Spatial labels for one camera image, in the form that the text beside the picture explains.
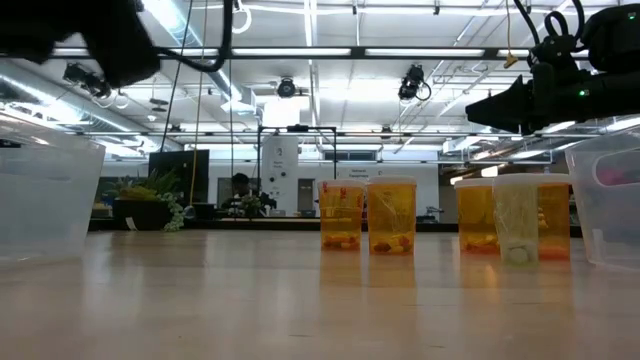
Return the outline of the orange pill bottle white cap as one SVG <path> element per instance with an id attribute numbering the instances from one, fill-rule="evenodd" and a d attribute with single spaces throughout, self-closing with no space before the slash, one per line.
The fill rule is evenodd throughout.
<path id="1" fill-rule="evenodd" d="M 366 186 L 371 255 L 412 255 L 416 235 L 417 182 L 404 175 L 376 176 Z"/>
<path id="2" fill-rule="evenodd" d="M 470 178 L 454 184 L 460 250 L 470 254 L 499 254 L 494 221 L 493 179 Z"/>
<path id="3" fill-rule="evenodd" d="M 570 259 L 570 178 L 542 174 L 538 185 L 538 253 L 541 260 Z"/>

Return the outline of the white pillar cabinet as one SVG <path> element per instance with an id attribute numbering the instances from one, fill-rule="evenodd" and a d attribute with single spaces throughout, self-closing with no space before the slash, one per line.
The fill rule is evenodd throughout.
<path id="1" fill-rule="evenodd" d="M 273 135 L 265 138 L 261 151 L 261 189 L 286 216 L 297 210 L 298 138 Z"/>

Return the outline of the small green potted plant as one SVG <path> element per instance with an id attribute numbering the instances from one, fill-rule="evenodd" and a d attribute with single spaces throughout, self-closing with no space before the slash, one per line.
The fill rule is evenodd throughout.
<path id="1" fill-rule="evenodd" d="M 240 198 L 239 209 L 246 218 L 260 218 L 262 214 L 262 202 L 255 195 L 244 195 Z"/>

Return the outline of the black background frame stand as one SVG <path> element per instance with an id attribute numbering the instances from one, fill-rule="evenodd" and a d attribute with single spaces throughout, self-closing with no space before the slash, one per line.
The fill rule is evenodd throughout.
<path id="1" fill-rule="evenodd" d="M 331 132 L 333 134 L 333 140 L 337 140 L 337 129 L 335 127 L 326 127 L 326 126 L 308 126 L 308 125 L 288 125 L 288 126 L 263 126 L 259 125 L 257 129 L 257 137 L 256 137 L 256 152 L 257 152 L 257 169 L 256 169 L 256 181 L 257 181 L 257 189 L 262 191 L 261 189 L 261 151 L 262 145 L 264 143 L 265 138 L 269 138 L 273 135 L 282 135 L 282 136 L 291 136 L 298 138 L 298 145 L 300 148 L 299 140 L 302 137 L 312 137 L 313 139 L 317 139 L 318 137 L 323 137 L 327 132 Z M 301 177 L 300 170 L 300 160 L 298 159 L 298 182 Z"/>

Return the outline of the orange pill bottle red print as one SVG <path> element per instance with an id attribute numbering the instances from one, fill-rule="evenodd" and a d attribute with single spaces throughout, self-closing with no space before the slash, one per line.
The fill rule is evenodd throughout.
<path id="1" fill-rule="evenodd" d="M 318 184 L 323 250 L 360 250 L 364 200 L 362 181 L 332 179 Z"/>

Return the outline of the small clear pill bottle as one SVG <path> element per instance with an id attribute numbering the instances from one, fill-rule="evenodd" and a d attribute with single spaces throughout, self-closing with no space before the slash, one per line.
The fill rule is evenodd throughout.
<path id="1" fill-rule="evenodd" d="M 539 263 L 538 184 L 532 174 L 499 175 L 493 180 L 494 222 L 503 263 Z"/>

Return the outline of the black monitor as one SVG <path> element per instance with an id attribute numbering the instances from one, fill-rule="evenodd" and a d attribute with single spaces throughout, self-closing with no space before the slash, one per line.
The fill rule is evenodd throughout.
<path id="1" fill-rule="evenodd" d="M 149 156 L 149 174 L 170 174 L 174 179 L 171 190 L 186 201 L 206 203 L 209 190 L 209 151 L 156 152 Z"/>

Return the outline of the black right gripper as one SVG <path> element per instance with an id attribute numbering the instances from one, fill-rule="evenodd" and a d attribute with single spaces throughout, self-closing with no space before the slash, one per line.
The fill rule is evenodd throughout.
<path id="1" fill-rule="evenodd" d="M 590 98 L 591 73 L 579 69 L 572 57 L 576 43 L 568 33 L 545 37 L 530 49 L 533 78 L 528 84 L 518 76 L 507 90 L 467 105 L 467 119 L 510 133 L 531 134 L 552 123 L 599 118 Z"/>

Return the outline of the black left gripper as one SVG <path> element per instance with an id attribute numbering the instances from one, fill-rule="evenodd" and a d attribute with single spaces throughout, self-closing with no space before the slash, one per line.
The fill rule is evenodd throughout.
<path id="1" fill-rule="evenodd" d="M 89 54 L 115 88 L 145 80 L 160 69 L 160 58 L 137 15 L 134 0 L 97 0 Z"/>

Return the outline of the yellow hanging connector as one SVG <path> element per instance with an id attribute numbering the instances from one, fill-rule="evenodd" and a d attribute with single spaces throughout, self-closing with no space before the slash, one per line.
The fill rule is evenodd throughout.
<path id="1" fill-rule="evenodd" d="M 511 18 L 510 0 L 504 0 L 504 5 L 506 10 L 506 23 L 507 23 L 506 25 L 507 49 L 506 49 L 505 63 L 503 64 L 503 67 L 505 69 L 509 69 L 515 63 L 518 62 L 518 58 L 512 53 L 512 41 L 511 41 L 512 18 Z"/>

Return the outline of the black overhead rig bar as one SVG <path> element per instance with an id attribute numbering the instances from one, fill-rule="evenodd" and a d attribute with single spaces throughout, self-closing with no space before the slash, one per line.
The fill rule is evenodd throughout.
<path id="1" fill-rule="evenodd" d="M 166 48 L 189 59 L 216 59 L 219 49 Z M 320 59 L 320 60 L 487 60 L 507 58 L 509 50 L 499 47 L 238 47 L 232 48 L 228 59 Z M 88 50 L 80 47 L 56 48 L 54 59 L 90 59 Z"/>

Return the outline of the potted succulent plant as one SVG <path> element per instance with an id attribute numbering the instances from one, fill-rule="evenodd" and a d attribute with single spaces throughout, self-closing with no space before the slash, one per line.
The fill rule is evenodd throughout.
<path id="1" fill-rule="evenodd" d="M 171 188 L 170 174 L 155 172 L 146 178 L 119 178 L 110 194 L 114 197 L 112 213 L 116 220 L 133 231 L 179 231 L 184 226 L 182 196 Z"/>

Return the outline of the clear plastic bin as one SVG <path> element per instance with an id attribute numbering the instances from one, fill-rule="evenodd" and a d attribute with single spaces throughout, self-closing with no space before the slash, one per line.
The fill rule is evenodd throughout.
<path id="1" fill-rule="evenodd" d="M 0 115 L 0 264 L 81 255 L 105 148 Z"/>
<path id="2" fill-rule="evenodd" d="M 565 150 L 587 259 L 640 270 L 640 125 Z"/>

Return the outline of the person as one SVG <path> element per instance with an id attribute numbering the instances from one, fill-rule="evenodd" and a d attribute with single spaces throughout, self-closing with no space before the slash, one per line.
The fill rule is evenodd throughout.
<path id="1" fill-rule="evenodd" d="M 236 173 L 231 178 L 232 196 L 225 200 L 221 208 L 227 215 L 232 217 L 244 217 L 239 209 L 240 198 L 250 194 L 260 198 L 262 202 L 262 217 L 265 217 L 269 209 L 276 209 L 277 202 L 267 193 L 254 189 L 251 186 L 250 178 L 243 173 Z"/>

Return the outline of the black aluminium table frame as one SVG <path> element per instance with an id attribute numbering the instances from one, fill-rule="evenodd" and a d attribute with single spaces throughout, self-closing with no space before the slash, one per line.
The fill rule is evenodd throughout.
<path id="1" fill-rule="evenodd" d="M 91 219 L 88 231 L 125 231 L 125 223 L 115 219 Z M 263 230 L 263 231 L 320 231 L 319 218 L 223 218 L 219 220 L 186 220 L 184 230 Z M 417 232 L 457 233 L 457 224 L 418 223 Z M 570 226 L 570 236 L 582 238 L 580 226 Z"/>

